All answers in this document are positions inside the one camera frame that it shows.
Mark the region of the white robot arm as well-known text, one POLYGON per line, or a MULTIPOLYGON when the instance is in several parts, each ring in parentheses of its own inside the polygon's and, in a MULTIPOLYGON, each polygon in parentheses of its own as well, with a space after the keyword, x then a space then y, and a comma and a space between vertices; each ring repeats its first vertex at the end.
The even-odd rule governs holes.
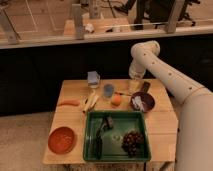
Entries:
POLYGON ((213 92, 158 58, 157 41, 131 47, 131 78, 148 70, 182 105, 176 143, 175 171, 213 171, 213 92))

